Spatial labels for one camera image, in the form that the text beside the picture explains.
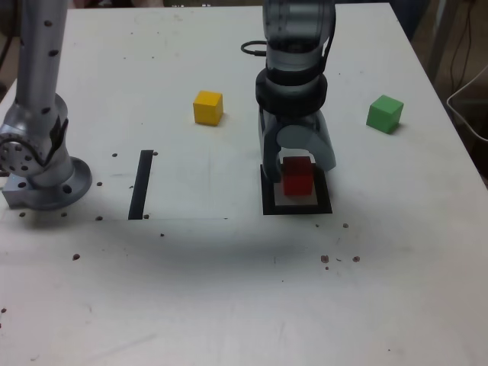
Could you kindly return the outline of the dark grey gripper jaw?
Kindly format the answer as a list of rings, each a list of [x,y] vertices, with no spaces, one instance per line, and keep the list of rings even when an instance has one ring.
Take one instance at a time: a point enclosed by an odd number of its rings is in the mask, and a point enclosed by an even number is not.
[[[278,133],[282,129],[279,119],[273,114],[259,114],[259,140],[262,156],[262,168],[265,177],[271,183],[281,181],[281,164],[279,152],[281,146],[278,143]]]

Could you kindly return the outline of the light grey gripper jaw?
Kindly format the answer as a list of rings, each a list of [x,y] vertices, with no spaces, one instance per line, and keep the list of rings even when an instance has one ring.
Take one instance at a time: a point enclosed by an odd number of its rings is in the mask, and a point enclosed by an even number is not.
[[[323,171],[335,168],[336,157],[323,113],[317,111],[300,122],[289,124],[278,132],[278,145],[286,149],[306,150]]]

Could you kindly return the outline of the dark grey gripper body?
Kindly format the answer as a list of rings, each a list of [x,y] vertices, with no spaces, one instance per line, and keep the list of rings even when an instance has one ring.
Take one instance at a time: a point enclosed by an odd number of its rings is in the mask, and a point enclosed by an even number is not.
[[[318,113],[309,114],[302,117],[279,116],[262,110],[263,127],[284,127],[288,125],[301,125],[306,127],[321,127],[322,117]]]

